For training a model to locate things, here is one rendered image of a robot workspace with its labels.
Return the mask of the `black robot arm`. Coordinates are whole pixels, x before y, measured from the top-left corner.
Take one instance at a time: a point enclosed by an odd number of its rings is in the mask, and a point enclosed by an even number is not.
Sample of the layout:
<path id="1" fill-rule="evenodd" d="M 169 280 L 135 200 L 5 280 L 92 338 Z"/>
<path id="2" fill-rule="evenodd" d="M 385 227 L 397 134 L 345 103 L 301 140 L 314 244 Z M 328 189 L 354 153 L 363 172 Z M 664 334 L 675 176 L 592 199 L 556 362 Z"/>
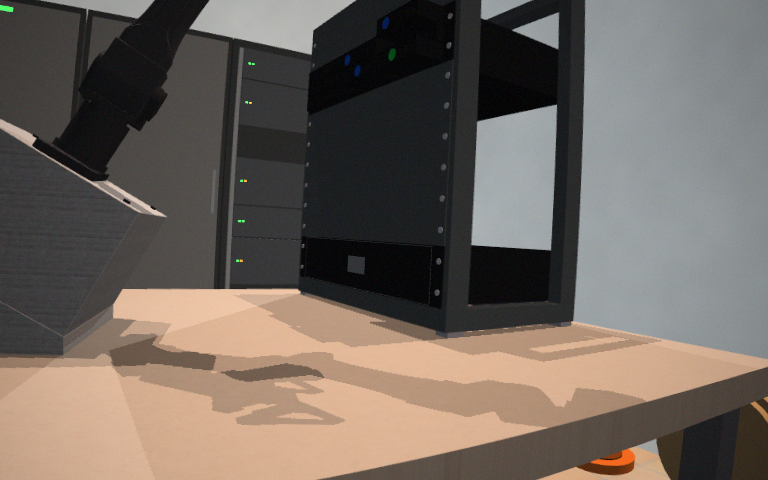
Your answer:
<path id="1" fill-rule="evenodd" d="M 127 124 L 141 131 L 166 99 L 165 70 L 208 2 L 154 0 L 95 58 L 79 87 L 85 101 L 60 138 L 36 138 L 32 146 L 90 181 L 106 181 Z"/>

